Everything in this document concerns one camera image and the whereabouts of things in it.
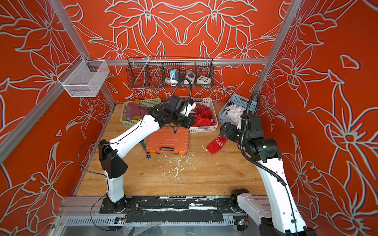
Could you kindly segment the white black striped crew sock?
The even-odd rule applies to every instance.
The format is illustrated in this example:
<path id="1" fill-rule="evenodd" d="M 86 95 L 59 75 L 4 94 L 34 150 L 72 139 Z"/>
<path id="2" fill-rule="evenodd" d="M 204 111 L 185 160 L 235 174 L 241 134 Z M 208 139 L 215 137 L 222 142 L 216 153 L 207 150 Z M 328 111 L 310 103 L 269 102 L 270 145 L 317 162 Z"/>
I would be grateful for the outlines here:
<path id="1" fill-rule="evenodd" d="M 241 119 L 241 115 L 246 109 L 243 106 L 232 104 L 225 108 L 225 121 L 233 125 L 238 125 Z"/>

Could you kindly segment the red christmas sock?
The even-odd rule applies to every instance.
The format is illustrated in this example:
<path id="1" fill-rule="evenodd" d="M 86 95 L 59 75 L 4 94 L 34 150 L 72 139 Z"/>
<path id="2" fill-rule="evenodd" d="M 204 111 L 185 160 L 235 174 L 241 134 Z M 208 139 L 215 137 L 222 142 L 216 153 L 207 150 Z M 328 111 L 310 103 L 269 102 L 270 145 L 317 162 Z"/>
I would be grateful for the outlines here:
<path id="1" fill-rule="evenodd" d="M 195 119 L 197 117 L 212 119 L 211 126 L 218 124 L 211 109 L 208 106 L 205 106 L 203 104 L 196 105 L 196 108 L 194 109 L 194 116 L 195 116 Z"/>

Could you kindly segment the red patterned knit sock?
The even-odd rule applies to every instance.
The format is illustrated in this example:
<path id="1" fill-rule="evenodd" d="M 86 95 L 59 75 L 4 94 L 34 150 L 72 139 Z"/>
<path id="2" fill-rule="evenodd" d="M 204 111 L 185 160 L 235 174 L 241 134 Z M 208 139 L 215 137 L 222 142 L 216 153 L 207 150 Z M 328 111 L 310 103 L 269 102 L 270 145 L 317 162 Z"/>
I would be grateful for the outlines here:
<path id="1" fill-rule="evenodd" d="M 218 136 L 207 145 L 205 150 L 211 153 L 211 155 L 214 155 L 223 148 L 226 142 L 227 142 L 227 138 Z"/>

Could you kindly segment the purple ribbed sock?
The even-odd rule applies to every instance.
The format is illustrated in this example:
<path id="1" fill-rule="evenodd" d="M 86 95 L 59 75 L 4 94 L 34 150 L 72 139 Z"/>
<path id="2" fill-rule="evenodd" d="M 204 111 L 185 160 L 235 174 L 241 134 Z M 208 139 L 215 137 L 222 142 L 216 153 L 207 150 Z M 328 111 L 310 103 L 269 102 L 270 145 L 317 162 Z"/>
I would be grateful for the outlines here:
<path id="1" fill-rule="evenodd" d="M 147 113 L 147 107 L 140 104 L 140 100 L 129 102 L 124 109 L 124 118 L 126 120 L 138 120 L 144 117 Z"/>

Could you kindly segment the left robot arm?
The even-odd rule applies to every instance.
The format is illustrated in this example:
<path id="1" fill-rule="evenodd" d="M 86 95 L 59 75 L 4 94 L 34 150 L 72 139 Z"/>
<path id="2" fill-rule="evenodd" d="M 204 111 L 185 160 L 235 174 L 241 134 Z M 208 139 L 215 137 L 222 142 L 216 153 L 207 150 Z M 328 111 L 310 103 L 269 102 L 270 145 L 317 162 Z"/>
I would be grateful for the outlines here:
<path id="1" fill-rule="evenodd" d="M 128 166 L 123 158 L 144 138 L 166 125 L 192 127 L 195 118 L 190 112 L 195 107 L 196 103 L 192 98 L 184 99 L 172 95 L 165 102 L 147 108 L 141 121 L 123 134 L 110 141 L 103 139 L 99 142 L 99 161 L 107 181 L 105 199 L 110 203 L 110 210 L 120 213 L 127 208 L 123 177 Z"/>

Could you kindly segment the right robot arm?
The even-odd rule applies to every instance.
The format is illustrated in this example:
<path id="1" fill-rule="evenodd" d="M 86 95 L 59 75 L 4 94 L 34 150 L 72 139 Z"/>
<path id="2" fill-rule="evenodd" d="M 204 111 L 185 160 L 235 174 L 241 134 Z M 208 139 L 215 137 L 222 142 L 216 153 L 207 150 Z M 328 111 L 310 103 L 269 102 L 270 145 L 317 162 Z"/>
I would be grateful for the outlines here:
<path id="1" fill-rule="evenodd" d="M 266 138 L 258 115 L 243 115 L 239 125 L 226 122 L 220 137 L 238 144 L 243 157 L 254 164 L 263 180 L 270 209 L 246 189 L 233 190 L 231 208 L 245 212 L 257 224 L 261 236 L 315 236 L 294 202 L 287 185 L 282 153 L 273 138 Z"/>

